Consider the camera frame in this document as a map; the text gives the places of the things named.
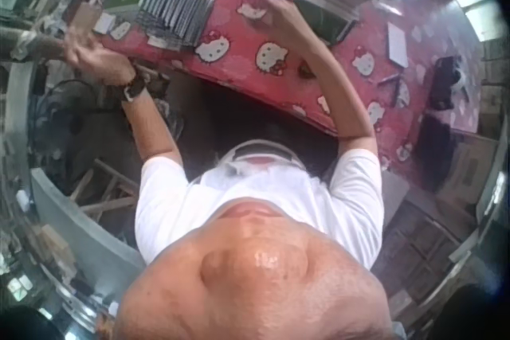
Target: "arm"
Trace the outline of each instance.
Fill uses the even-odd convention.
[[[65,54],[71,65],[99,77],[106,85],[122,86],[135,77],[135,69],[124,55],[106,49],[92,37],[79,36],[72,30],[65,38]],[[123,102],[122,107],[144,162],[154,156],[163,156],[182,166],[179,149],[147,90],[133,102]]]
[[[307,61],[331,110],[339,151],[367,149],[377,155],[374,128],[358,93],[342,66],[319,40],[296,6],[286,0],[266,0],[269,12],[255,26]]]

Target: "pink tablecloth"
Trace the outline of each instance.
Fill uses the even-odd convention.
[[[234,88],[334,134],[335,128],[316,80],[298,77],[299,56],[254,32],[245,22],[241,13],[249,7],[243,4],[255,1],[216,0],[202,42],[194,54],[176,54],[150,46],[147,35],[135,26],[122,40],[106,36],[104,44],[131,57]],[[402,16],[381,10],[372,2],[363,4],[359,9],[359,23],[332,52],[371,113],[382,167],[418,180],[419,173],[410,152],[426,112],[431,69],[439,57],[453,54],[464,57],[470,101],[458,93],[454,96],[452,111],[434,114],[456,129],[474,132],[480,105],[481,47],[455,0],[392,0],[386,4]],[[399,70],[388,59],[387,22],[406,33],[409,67],[403,72],[399,107],[391,107],[392,87],[377,86],[380,80]]]

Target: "white t-shirt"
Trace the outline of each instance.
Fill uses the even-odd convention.
[[[166,157],[145,162],[136,209],[136,242],[150,263],[166,246],[204,225],[215,210],[240,197],[272,202],[291,218],[340,243],[365,268],[382,243],[381,168],[368,150],[345,153],[328,187],[282,160],[267,168],[237,160],[207,171],[190,184],[184,169]]]

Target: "hand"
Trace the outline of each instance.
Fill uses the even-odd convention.
[[[294,3],[264,0],[268,12],[261,20],[250,21],[253,28],[266,32],[277,43],[301,56],[315,44],[321,44]]]
[[[65,36],[65,58],[73,67],[99,77],[106,85],[126,85],[135,78],[128,58],[103,47],[91,33],[84,36],[70,29]]]

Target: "wristwatch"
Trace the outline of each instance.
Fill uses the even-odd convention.
[[[135,77],[133,80],[126,85],[116,86],[113,88],[116,92],[116,96],[120,98],[121,101],[132,103],[135,98],[143,92],[150,80],[151,76],[148,73],[141,72],[135,68]]]

